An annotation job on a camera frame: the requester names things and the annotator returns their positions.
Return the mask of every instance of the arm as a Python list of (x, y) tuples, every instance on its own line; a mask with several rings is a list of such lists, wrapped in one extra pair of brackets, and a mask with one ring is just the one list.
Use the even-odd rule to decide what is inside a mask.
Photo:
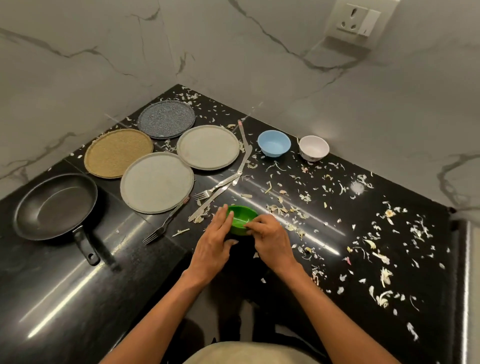
[(102, 360), (101, 364), (158, 364), (180, 321), (202, 289), (223, 268), (235, 240), (223, 242), (233, 213), (219, 207), (197, 243), (192, 262), (172, 289)]
[(287, 232), (272, 215), (245, 225), (260, 258), (292, 290), (334, 364), (399, 364), (327, 297), (295, 260)]

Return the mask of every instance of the person's left arm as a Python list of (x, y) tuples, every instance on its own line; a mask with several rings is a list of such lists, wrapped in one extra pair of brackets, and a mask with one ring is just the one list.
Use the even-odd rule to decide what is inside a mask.
[(197, 243), (192, 262), (177, 283), (137, 326), (102, 360), (101, 364), (158, 364), (180, 321), (202, 289), (228, 260), (235, 240), (224, 242), (233, 212), (219, 207)]

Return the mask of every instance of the forearm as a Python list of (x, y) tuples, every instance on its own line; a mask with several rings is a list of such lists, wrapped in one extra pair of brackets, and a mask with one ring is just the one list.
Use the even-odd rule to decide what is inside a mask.
[(299, 301), (334, 364), (398, 364), (318, 289), (300, 264), (278, 275)]
[(101, 364), (158, 364), (180, 321), (205, 286), (188, 270)]

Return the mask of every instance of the person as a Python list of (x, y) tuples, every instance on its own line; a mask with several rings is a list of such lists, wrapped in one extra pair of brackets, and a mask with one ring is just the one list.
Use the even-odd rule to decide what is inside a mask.
[[(172, 289), (106, 355), (101, 364), (161, 362), (190, 305), (223, 268), (229, 258), (230, 248), (236, 242), (224, 241), (233, 221), (233, 212), (227, 216), (227, 208), (227, 205), (219, 207), (198, 241), (189, 267)], [(255, 238), (258, 255), (293, 292), (334, 364), (399, 363), (312, 282), (295, 260), (288, 234), (274, 216), (260, 215), (245, 226)], [(297, 353), (296, 356), (292, 348), (275, 347), (273, 344), (265, 348), (247, 344), (211, 344), (187, 359), (186, 363), (312, 363), (303, 353)]]

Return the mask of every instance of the green bowl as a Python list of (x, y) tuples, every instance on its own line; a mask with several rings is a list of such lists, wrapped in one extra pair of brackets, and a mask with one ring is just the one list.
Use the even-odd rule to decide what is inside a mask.
[(237, 205), (229, 206), (227, 213), (230, 213), (230, 211), (233, 211), (233, 222), (230, 232), (239, 236), (247, 235), (248, 229), (244, 225), (256, 218), (258, 214), (251, 208)]

